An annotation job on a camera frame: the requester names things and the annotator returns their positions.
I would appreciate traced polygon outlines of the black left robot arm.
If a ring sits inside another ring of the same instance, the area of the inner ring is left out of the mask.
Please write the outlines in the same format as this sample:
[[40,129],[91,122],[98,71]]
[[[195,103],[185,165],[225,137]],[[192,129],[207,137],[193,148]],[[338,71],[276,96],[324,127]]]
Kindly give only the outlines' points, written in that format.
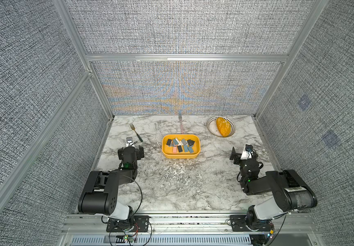
[[91,171],[78,201],[78,212],[82,214],[106,215],[119,221],[132,220],[133,208],[118,200],[121,185],[137,183],[138,161],[145,157],[142,146],[128,146],[118,150],[121,161],[118,168],[109,172]]

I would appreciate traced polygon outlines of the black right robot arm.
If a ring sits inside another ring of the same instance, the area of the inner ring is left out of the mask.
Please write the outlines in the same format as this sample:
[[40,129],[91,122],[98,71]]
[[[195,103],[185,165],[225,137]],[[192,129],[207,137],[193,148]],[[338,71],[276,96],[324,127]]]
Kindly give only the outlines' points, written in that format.
[[249,207],[246,225],[255,230],[291,211],[311,209],[317,206],[317,197],[295,170],[267,171],[259,177],[264,164],[258,161],[253,145],[246,145],[242,153],[232,148],[230,160],[239,166],[237,182],[246,195],[272,193],[272,198]]

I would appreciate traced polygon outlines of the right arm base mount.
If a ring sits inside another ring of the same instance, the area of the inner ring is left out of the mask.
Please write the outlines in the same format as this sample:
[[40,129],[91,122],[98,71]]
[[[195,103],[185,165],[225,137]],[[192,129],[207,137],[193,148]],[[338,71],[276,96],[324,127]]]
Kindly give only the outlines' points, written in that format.
[[263,232],[270,233],[274,230],[271,220],[259,220],[255,215],[230,215],[229,221],[233,232]]

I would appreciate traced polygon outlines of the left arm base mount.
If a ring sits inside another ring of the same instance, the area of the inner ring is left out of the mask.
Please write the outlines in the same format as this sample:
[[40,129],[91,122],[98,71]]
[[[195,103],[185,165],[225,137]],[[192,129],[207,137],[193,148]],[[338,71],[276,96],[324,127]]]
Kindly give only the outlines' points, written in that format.
[[127,220],[117,220],[109,218],[107,222],[106,232],[148,232],[149,224],[149,216],[135,215],[134,217]]

